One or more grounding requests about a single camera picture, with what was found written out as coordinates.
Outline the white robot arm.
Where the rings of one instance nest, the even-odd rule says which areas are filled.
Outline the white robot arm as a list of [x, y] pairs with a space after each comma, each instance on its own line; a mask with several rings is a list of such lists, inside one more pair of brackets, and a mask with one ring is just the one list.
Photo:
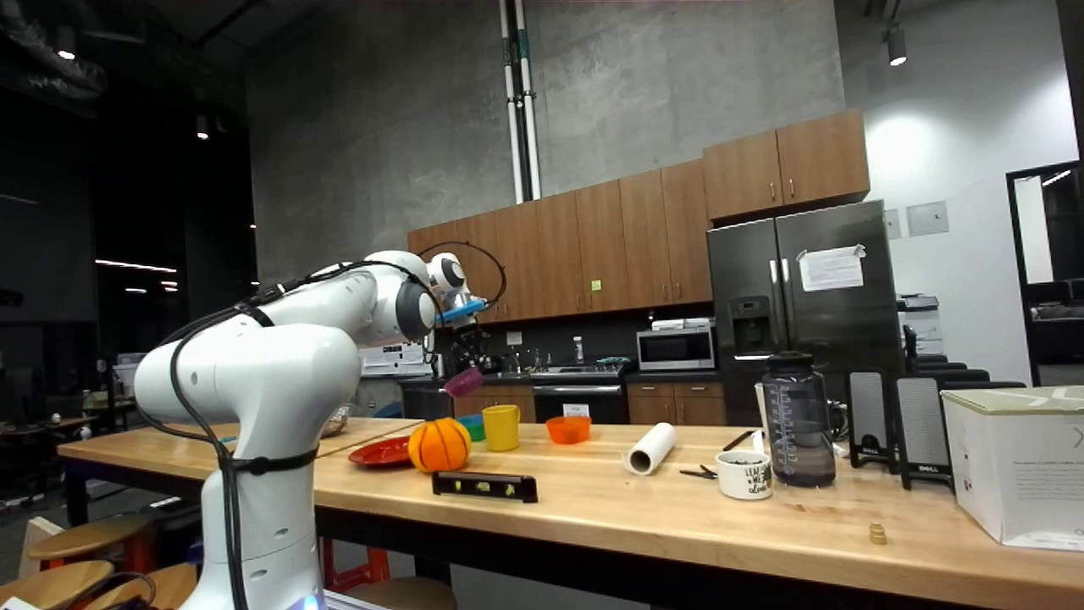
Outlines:
[[372, 251], [267, 303], [228, 308], [142, 356], [137, 402], [151, 416], [235, 416], [199, 487], [202, 569], [183, 610], [323, 610], [316, 455], [355, 398], [360, 351], [421, 342], [459, 307], [479, 308], [450, 251]]

